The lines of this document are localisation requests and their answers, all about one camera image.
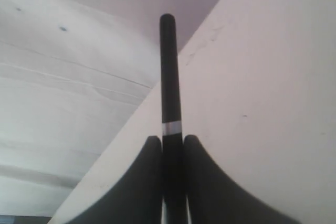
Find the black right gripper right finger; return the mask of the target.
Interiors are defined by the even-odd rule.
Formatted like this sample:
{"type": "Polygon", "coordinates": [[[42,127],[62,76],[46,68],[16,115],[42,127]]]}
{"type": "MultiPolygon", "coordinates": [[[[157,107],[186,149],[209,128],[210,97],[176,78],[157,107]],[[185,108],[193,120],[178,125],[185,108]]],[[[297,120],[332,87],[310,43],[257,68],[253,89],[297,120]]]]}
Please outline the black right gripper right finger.
{"type": "Polygon", "coordinates": [[[184,139],[184,165],[192,223],[297,223],[235,183],[195,135],[184,139]]]}

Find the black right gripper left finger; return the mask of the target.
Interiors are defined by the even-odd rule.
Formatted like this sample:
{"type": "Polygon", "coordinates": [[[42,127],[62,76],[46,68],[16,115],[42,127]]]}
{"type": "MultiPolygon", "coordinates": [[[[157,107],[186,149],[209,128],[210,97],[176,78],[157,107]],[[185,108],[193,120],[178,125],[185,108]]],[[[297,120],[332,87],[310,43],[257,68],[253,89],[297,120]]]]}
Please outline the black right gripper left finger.
{"type": "Polygon", "coordinates": [[[149,136],[121,179],[69,223],[160,223],[162,185],[161,141],[149,136]]]}

